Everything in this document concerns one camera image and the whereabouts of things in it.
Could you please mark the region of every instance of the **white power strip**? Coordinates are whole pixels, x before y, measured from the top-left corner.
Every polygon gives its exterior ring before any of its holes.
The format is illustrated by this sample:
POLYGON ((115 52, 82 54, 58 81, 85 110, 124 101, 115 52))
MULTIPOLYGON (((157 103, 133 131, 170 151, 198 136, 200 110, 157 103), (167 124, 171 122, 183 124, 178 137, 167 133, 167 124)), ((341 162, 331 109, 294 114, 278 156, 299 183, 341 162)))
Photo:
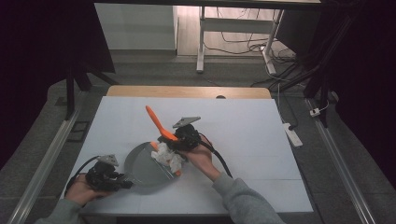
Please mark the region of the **white power strip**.
POLYGON ((291 144, 294 147, 301 147, 303 145, 303 142, 300 140, 298 137, 297 133, 294 130, 289 130, 289 123, 284 123, 283 127, 285 128, 285 132, 288 135, 289 140, 291 141, 291 144))

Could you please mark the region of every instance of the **small black device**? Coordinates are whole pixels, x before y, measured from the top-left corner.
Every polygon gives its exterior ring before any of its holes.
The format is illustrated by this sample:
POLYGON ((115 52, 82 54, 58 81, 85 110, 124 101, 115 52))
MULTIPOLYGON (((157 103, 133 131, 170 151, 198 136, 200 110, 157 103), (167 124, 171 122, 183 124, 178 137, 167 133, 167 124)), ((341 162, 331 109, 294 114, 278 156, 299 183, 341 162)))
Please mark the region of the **small black device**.
POLYGON ((125 179, 124 174, 115 172, 115 166, 119 166, 114 155, 96 156, 87 160, 77 171, 76 174, 70 178, 66 185, 67 191, 72 187, 80 172, 91 161, 98 160, 96 164, 85 175, 85 179, 90 187, 94 190, 103 191, 118 191, 119 189, 130 189, 133 185, 132 181, 125 179))

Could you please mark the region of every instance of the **orange handle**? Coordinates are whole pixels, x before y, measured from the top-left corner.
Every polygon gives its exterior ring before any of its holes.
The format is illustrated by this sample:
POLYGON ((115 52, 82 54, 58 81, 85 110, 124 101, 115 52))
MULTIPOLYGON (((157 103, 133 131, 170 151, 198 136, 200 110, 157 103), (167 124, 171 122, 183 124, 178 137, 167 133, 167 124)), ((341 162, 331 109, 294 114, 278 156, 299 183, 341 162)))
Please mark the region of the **orange handle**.
POLYGON ((158 120, 157 116, 155 115, 154 111, 146 105, 146 110, 148 111, 148 115, 151 117, 151 120, 154 122, 155 126, 157 126, 158 130, 160 131, 160 134, 170 140, 177 141, 177 138, 161 125, 160 121, 158 120))

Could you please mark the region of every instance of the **table leg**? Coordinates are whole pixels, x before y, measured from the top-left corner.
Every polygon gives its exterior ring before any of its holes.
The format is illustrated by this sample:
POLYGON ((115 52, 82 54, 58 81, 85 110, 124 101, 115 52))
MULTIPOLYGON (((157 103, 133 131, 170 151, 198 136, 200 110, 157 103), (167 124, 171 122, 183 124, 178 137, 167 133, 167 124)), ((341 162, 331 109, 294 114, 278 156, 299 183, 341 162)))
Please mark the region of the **table leg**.
POLYGON ((282 13, 283 13, 283 10, 280 10, 279 13, 277 14, 276 19, 274 20, 274 24, 273 24, 273 28, 272 28, 271 34, 268 37, 268 43, 265 46, 265 49, 262 51, 262 57, 264 57, 265 66, 267 66, 267 69, 268 69, 268 72, 269 72, 270 75, 276 74, 276 70, 274 68, 274 64, 273 64, 273 62, 271 60, 271 57, 270 57, 270 50, 271 50, 271 46, 272 46, 272 44, 274 42, 276 30, 277 30, 277 27, 279 25, 279 21, 280 21, 280 18, 282 16, 282 13))
POLYGON ((205 32, 205 7, 200 7, 200 34, 199 34, 199 46, 198 46, 198 56, 197 56, 197 73, 204 72, 204 32, 205 32))

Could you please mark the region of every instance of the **hand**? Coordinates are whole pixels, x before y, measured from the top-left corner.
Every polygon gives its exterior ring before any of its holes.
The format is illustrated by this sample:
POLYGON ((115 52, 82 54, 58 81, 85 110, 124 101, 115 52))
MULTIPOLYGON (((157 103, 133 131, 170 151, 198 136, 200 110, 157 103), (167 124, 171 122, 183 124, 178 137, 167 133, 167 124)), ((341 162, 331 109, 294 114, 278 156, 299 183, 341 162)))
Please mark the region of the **hand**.
POLYGON ((85 175, 79 175, 72 187, 67 191, 65 198, 83 206, 96 198, 106 197, 110 194, 111 192, 93 190, 87 183, 85 175))
MULTIPOLYGON (((201 136, 201 140, 211 145, 211 143, 207 141, 205 137, 201 136)), ((186 156, 195 167, 197 167, 212 181, 215 181, 220 176, 220 171, 212 163, 212 153, 203 145, 200 144, 191 151, 179 152, 186 156)))

